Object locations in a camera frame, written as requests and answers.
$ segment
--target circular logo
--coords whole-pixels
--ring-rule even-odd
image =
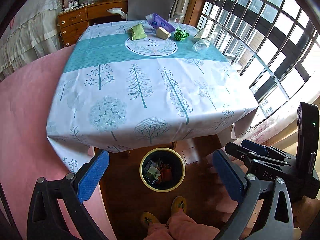
[[[128,38],[125,41],[125,46],[128,50],[148,57],[165,57],[175,53],[178,49],[177,44],[167,39],[162,40],[155,34],[147,34],[146,38],[132,41]]]

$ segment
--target wooden desk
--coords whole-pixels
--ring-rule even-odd
[[[93,25],[94,19],[109,17],[110,21],[111,19],[114,21],[114,14],[108,13],[107,10],[117,7],[127,13],[128,0],[99,0],[91,5],[58,15],[64,45],[68,47],[75,44],[87,27]]]

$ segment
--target window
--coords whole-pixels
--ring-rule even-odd
[[[201,28],[259,103],[253,126],[290,100],[320,60],[318,33],[295,0],[206,0]]]

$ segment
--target purple package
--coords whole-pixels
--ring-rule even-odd
[[[169,33],[172,33],[176,30],[170,23],[168,23],[165,19],[163,19],[156,13],[147,15],[146,19],[148,23],[155,29],[162,27]]]

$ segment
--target screw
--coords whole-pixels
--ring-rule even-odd
[[[247,178],[248,178],[249,180],[255,180],[255,179],[256,179],[256,176],[254,176],[253,174],[249,173],[249,174],[247,174]]]
[[[74,173],[68,173],[67,175],[66,175],[66,178],[67,179],[73,179],[75,177],[75,174]]]
[[[284,184],[284,180],[280,177],[277,178],[277,181],[280,183],[280,184]]]
[[[38,183],[44,182],[44,177],[40,177],[39,179],[37,179],[37,182],[38,182]]]

